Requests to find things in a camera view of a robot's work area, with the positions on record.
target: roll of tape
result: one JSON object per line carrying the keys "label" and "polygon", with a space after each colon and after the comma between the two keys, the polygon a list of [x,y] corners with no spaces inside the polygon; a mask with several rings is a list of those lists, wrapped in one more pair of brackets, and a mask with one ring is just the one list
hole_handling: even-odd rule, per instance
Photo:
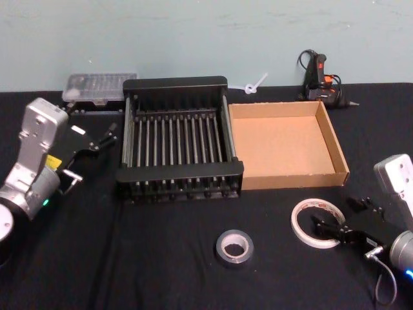
{"label": "roll of tape", "polygon": [[[237,256],[229,254],[225,248],[231,244],[242,247],[243,253]],[[231,229],[219,236],[216,243],[216,251],[219,259],[227,267],[241,267],[251,259],[254,252],[254,244],[245,232]]]}
{"label": "roll of tape", "polygon": [[332,203],[329,203],[328,201],[317,199],[317,198],[306,199],[298,203],[294,207],[291,213],[291,227],[294,233],[296,234],[296,236],[305,244],[311,247],[315,247],[317,249],[329,249],[339,244],[340,241],[335,240],[335,239],[329,239],[329,240],[315,239],[307,235],[301,229],[301,227],[298,225],[297,217],[298,217],[298,214],[302,210],[307,209],[307,208],[319,208],[319,209],[326,210],[336,218],[339,224],[343,224],[346,221],[343,213],[341,213],[341,211]]}

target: dish rack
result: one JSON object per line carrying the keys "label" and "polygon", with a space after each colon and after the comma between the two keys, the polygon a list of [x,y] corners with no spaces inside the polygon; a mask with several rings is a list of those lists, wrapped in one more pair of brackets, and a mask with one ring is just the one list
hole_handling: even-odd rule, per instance
{"label": "dish rack", "polygon": [[244,166],[236,157],[227,79],[129,79],[116,181],[133,200],[238,197]]}

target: black tablecloth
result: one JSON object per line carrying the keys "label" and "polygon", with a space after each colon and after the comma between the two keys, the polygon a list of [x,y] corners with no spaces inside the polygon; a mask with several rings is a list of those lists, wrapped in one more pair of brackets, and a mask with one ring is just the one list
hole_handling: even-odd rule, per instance
{"label": "black tablecloth", "polygon": [[[294,101],[297,87],[231,91],[231,103]],[[375,309],[377,268],[354,246],[318,250],[301,243],[290,213],[305,198],[326,199],[351,211],[347,196],[371,196],[388,221],[404,227],[379,188],[375,163],[413,155],[413,84],[347,85],[359,107],[329,111],[350,167],[344,187],[244,191],[240,199],[153,205],[124,204],[114,194],[120,143],[85,160],[85,177],[65,199],[37,217],[22,250],[0,270],[1,309]],[[60,92],[0,94],[0,180],[16,159],[24,107],[36,97],[61,103]],[[74,114],[71,123],[98,138],[119,112]],[[310,229],[308,213],[300,217]],[[217,237],[240,229],[254,241],[250,265],[225,269],[215,258]],[[392,309],[412,309],[412,282],[396,273]],[[383,298],[391,295],[383,284]]]}

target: cardboard box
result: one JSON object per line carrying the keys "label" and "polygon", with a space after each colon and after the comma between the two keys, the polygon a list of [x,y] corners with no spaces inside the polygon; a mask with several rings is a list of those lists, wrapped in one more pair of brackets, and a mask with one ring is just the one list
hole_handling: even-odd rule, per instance
{"label": "cardboard box", "polygon": [[229,111],[243,189],[346,182],[348,166],[321,102],[231,104]]}

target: light blue wall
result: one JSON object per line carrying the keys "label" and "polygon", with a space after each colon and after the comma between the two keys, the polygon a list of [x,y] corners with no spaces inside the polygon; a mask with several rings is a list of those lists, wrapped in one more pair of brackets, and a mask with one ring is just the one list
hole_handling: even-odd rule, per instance
{"label": "light blue wall", "polygon": [[61,90],[75,72],[301,83],[297,55],[344,83],[413,81],[412,0],[0,0],[0,90]]}

